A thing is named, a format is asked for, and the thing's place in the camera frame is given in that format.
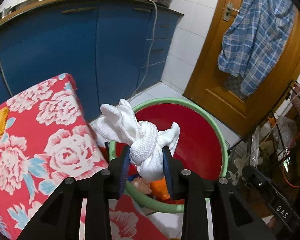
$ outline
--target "knotted white glove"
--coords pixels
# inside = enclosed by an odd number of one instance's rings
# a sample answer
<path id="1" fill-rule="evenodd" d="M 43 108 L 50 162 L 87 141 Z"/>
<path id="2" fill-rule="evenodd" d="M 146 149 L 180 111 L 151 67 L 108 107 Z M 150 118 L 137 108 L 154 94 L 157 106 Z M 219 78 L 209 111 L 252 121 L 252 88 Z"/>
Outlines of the knotted white glove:
<path id="1" fill-rule="evenodd" d="M 130 162 L 137 166 L 141 177 L 149 182 L 162 179 L 162 148 L 169 146 L 173 156 L 180 135 L 178 124 L 174 122 L 170 129 L 158 132 L 153 123 L 138 122 L 125 99 L 121 99 L 117 107 L 101 105 L 100 109 L 103 117 L 95 125 L 98 133 L 105 139 L 131 146 Z"/>

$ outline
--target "green bucket rim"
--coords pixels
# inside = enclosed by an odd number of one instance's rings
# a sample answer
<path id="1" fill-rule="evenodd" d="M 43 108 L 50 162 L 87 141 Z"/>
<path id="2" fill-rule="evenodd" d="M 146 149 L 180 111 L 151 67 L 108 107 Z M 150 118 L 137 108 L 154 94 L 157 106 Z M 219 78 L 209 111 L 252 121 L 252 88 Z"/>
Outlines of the green bucket rim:
<path id="1" fill-rule="evenodd" d="M 186 106 L 194 111 L 196 111 L 198 114 L 200 114 L 202 117 L 204 117 L 208 123 L 211 125 L 213 130 L 215 131 L 218 140 L 220 142 L 221 151 L 222 151 L 222 164 L 221 164 L 221 171 L 220 171 L 220 177 L 225 177 L 227 168 L 228 168 L 228 154 L 227 154 L 227 147 L 226 142 L 223 138 L 223 135 L 218 127 L 218 125 L 214 122 L 210 114 L 208 114 L 206 111 L 204 111 L 201 107 L 197 106 L 196 104 L 192 103 L 191 101 L 178 99 L 178 98 L 157 98 L 152 99 L 149 101 L 146 101 L 144 103 L 141 103 L 133 108 L 133 111 L 136 113 L 148 106 L 153 106 L 157 104 L 177 104 Z M 109 159 L 112 160 L 116 158 L 116 152 L 115 152 L 116 142 L 111 141 L 110 147 L 109 147 Z M 144 206 L 146 208 L 149 208 L 151 210 L 157 211 L 157 212 L 163 212 L 163 213 L 182 213 L 184 210 L 184 205 L 178 205 L 178 204 L 167 204 L 163 203 L 157 200 L 154 200 L 153 198 L 150 198 L 146 195 L 143 195 L 141 192 L 139 192 L 129 181 L 127 181 L 126 184 L 126 191 L 128 194 L 136 201 L 139 205 Z"/>

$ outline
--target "gray checkered cloth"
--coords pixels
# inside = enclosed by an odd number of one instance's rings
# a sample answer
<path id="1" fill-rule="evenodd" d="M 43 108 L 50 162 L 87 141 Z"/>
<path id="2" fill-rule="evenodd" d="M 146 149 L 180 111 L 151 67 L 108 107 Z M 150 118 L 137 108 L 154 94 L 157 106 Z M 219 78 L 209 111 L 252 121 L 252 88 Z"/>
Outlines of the gray checkered cloth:
<path id="1" fill-rule="evenodd" d="M 225 32 L 220 70 L 243 77 L 241 92 L 251 95 L 277 63 L 293 26 L 291 0 L 243 0 Z"/>

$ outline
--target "drawer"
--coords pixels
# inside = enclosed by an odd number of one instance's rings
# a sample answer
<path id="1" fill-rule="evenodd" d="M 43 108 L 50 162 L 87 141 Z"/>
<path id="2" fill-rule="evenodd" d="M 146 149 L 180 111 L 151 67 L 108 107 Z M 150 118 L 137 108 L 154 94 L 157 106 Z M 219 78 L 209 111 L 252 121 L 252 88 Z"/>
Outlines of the drawer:
<path id="1" fill-rule="evenodd" d="M 151 11 L 151 20 L 148 30 L 148 39 L 152 39 L 152 28 L 155 18 L 154 9 Z M 158 10 L 157 23 L 155 25 L 155 39 L 172 39 L 174 30 L 177 26 L 179 16 L 163 10 Z"/>
<path id="2" fill-rule="evenodd" d="M 144 51 L 144 64 L 143 66 L 147 66 L 147 58 L 149 48 L 151 46 L 152 40 L 146 41 L 146 47 Z M 166 61 L 169 48 L 170 48 L 171 40 L 154 40 L 154 43 L 151 48 L 150 57 L 149 57 L 149 65 L 153 65 L 159 62 Z"/>
<path id="3" fill-rule="evenodd" d="M 139 87 L 138 91 L 141 91 L 141 90 L 143 90 L 147 87 L 150 87 L 150 86 L 156 84 L 157 82 L 159 82 L 161 79 L 165 64 L 166 64 L 165 62 L 161 62 L 161 63 L 155 64 L 155 65 L 149 66 L 147 76 L 146 76 L 145 80 L 143 81 L 143 83 L 141 84 L 141 86 Z M 146 68 L 145 67 L 140 68 L 138 85 L 141 83 L 145 73 L 146 73 Z"/>

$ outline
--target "knot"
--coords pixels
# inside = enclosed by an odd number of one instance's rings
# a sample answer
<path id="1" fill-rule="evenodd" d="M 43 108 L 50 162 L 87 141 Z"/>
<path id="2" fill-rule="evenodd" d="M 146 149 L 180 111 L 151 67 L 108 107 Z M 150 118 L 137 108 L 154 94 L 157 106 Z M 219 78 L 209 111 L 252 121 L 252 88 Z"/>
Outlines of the knot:
<path id="1" fill-rule="evenodd" d="M 138 124 L 139 138 L 130 148 L 130 162 L 134 165 L 140 165 L 152 155 L 158 139 L 158 129 L 153 123 L 140 121 Z"/>

